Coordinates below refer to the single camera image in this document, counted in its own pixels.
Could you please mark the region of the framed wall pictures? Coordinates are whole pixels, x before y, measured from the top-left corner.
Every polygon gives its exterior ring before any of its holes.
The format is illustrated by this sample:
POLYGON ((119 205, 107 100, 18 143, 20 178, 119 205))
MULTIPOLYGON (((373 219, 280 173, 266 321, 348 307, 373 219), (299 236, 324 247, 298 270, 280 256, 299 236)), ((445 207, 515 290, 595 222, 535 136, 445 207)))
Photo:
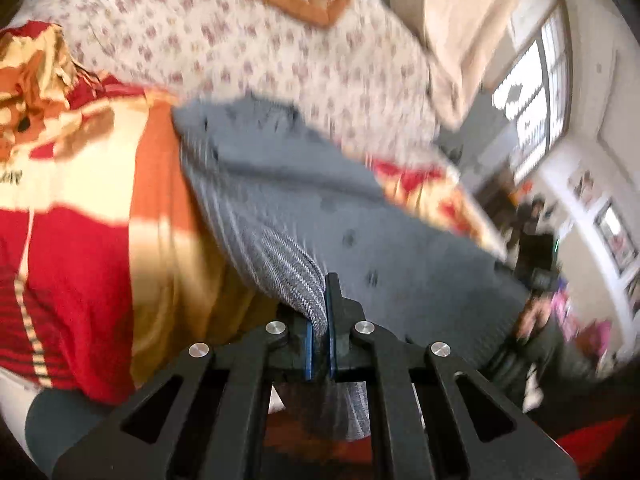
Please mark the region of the framed wall pictures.
POLYGON ((633 320, 639 315, 639 244, 612 195, 602 191, 584 165, 570 175, 567 187, 605 248, 616 278, 624 283, 625 301, 633 320))

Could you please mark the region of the grey striped knit sweater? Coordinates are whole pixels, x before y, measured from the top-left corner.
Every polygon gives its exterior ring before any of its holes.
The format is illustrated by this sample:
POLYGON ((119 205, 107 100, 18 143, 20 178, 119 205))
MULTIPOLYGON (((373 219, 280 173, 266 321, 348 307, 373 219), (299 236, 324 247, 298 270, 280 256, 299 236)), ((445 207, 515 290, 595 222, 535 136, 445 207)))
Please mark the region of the grey striped knit sweater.
POLYGON ((401 340, 452 350, 522 404, 526 366, 504 343, 528 293, 468 238, 391 204, 372 172, 257 96, 175 107, 180 162, 206 226, 248 284, 311 322, 324 344, 326 276, 401 340))

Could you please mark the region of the beige curtain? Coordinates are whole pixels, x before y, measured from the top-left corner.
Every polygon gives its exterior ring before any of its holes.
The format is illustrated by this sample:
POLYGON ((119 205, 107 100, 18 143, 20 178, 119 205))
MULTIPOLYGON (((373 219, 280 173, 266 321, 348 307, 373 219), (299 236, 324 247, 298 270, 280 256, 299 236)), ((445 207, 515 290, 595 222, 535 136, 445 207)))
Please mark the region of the beige curtain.
POLYGON ((425 48, 437 120, 456 131, 480 90, 500 41, 522 2, 531 2, 526 30, 556 0, 390 0, 390 7, 425 48))

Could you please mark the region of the floral white bed quilt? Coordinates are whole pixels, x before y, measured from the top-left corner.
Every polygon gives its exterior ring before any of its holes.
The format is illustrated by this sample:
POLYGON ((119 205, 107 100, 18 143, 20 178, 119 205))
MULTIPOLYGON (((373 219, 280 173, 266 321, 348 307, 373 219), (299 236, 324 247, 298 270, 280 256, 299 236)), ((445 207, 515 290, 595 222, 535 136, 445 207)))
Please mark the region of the floral white bed quilt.
POLYGON ((437 162, 439 124, 419 41, 382 0, 328 29, 259 0, 22 0, 17 25, 58 24, 74 58, 191 99, 247 93, 295 105, 358 155, 437 162))

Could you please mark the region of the dark cluttered desk items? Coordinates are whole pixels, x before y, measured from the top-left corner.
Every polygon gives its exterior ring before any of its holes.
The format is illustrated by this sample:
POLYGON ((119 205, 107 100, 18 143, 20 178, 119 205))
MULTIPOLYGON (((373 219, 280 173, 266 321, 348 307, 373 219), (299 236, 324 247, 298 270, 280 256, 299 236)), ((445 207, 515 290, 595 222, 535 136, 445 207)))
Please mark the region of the dark cluttered desk items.
POLYGON ((506 342, 483 368, 483 374, 517 406, 524 405, 531 374, 540 388, 550 390, 582 388, 595 382, 611 328, 604 324, 603 332, 582 330, 566 336, 568 322, 554 306, 554 300, 561 296, 555 237, 551 232, 537 231, 545 203, 540 194, 522 200, 510 220, 511 238, 506 247, 518 250, 513 275, 530 297, 506 342))

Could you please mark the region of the window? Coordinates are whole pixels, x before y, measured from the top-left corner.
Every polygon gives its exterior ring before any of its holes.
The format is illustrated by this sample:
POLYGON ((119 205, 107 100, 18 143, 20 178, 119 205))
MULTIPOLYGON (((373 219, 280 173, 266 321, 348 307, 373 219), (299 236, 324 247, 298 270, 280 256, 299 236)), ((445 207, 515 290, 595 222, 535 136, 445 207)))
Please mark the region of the window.
POLYGON ((515 128, 509 155, 522 182, 564 136, 572 108, 572 40, 566 4, 550 12, 491 95, 491 105, 515 128))

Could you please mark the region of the red orange cartoon blanket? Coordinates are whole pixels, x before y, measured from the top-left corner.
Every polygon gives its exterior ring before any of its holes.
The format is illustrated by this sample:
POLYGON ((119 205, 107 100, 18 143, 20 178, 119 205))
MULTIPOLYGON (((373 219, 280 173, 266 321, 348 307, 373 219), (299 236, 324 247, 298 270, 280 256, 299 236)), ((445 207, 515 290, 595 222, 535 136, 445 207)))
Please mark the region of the red orange cartoon blanket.
POLYGON ((1 369, 117 404, 184 347, 276 310, 180 169, 167 92, 89 72, 62 29, 1 34, 1 369))

